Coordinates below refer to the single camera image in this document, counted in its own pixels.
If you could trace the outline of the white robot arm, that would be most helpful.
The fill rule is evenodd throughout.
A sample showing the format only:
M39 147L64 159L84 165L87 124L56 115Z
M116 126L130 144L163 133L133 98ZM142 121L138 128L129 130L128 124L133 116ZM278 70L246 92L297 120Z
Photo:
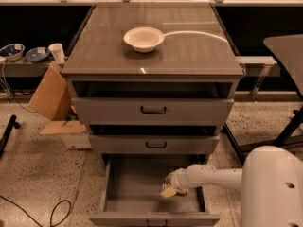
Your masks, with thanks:
M241 227L303 227L303 161L283 148L255 148L241 168L179 168L165 178L160 195L185 195L206 184L241 192Z

